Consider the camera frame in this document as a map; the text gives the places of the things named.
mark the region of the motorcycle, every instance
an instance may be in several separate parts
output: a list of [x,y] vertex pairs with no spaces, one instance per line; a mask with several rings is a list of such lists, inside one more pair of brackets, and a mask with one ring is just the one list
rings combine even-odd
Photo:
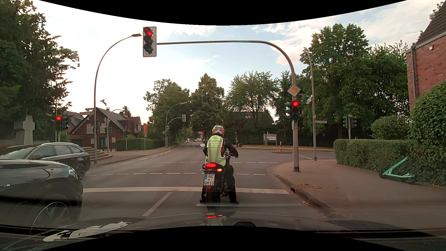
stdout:
[[[230,153],[226,150],[224,155],[226,157],[226,161],[229,161],[231,158]],[[203,169],[200,169],[200,171],[204,171],[203,187],[206,191],[206,204],[218,205],[220,204],[221,198],[228,195],[228,179],[225,179],[227,170],[224,168],[224,166],[212,162],[205,162],[205,164],[202,165],[202,168]]]

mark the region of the sky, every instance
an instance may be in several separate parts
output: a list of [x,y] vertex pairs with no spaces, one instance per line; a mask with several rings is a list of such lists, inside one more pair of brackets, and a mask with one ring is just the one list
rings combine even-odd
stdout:
[[[114,43],[132,34],[142,34],[145,26],[157,27],[158,42],[201,40],[264,40],[282,48],[291,58],[296,74],[307,67],[299,62],[311,35],[325,26],[342,23],[359,25],[370,45],[416,41],[420,30],[429,24],[429,15],[440,0],[407,0],[377,8],[331,17],[278,24],[206,26],[182,25],[114,17],[78,10],[43,1],[34,1],[37,11],[46,17],[46,30],[61,36],[59,46],[79,54],[80,67],[67,70],[72,112],[93,107],[95,75],[98,64]],[[143,99],[153,92],[156,80],[171,79],[192,93],[200,77],[207,73],[217,85],[229,90],[231,80],[247,71],[271,71],[273,78],[290,67],[283,55],[264,44],[188,44],[158,45],[156,57],[142,57],[142,37],[129,38],[115,45],[105,55],[97,78],[96,101],[106,99],[111,110],[125,105],[142,123],[151,115]],[[100,108],[106,108],[101,102]]]

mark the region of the high-visibility vest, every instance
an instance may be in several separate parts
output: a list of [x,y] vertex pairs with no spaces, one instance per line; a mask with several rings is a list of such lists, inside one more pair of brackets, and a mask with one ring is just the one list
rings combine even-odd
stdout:
[[223,145],[224,139],[218,135],[210,137],[207,141],[207,158],[206,162],[212,162],[220,164],[222,166],[226,165],[226,157],[223,155]]

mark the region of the stairs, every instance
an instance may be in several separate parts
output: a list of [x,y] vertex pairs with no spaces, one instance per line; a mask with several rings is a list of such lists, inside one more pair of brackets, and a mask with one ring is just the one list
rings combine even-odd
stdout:
[[[95,150],[93,149],[93,147],[82,147],[82,148],[89,154],[90,160],[94,161],[95,160]],[[111,155],[110,153],[104,152],[102,150],[96,150],[96,154],[98,157],[98,161],[113,157],[113,155]]]

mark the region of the car hood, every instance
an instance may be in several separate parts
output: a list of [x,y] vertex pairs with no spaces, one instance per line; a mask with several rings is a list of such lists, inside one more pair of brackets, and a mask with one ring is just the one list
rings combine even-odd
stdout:
[[445,239],[402,227],[347,220],[344,218],[310,219],[269,213],[247,212],[216,212],[190,213],[164,217],[137,218],[100,218],[77,222],[62,228],[54,229],[43,234],[22,238],[0,247],[1,251],[44,250],[51,247],[100,238],[118,233],[135,232],[139,230],[155,230],[185,226],[260,226],[282,228],[290,230],[304,230],[317,233],[335,234],[337,236],[354,238],[373,242],[375,239],[417,238],[416,246],[435,242],[438,250],[446,250]]

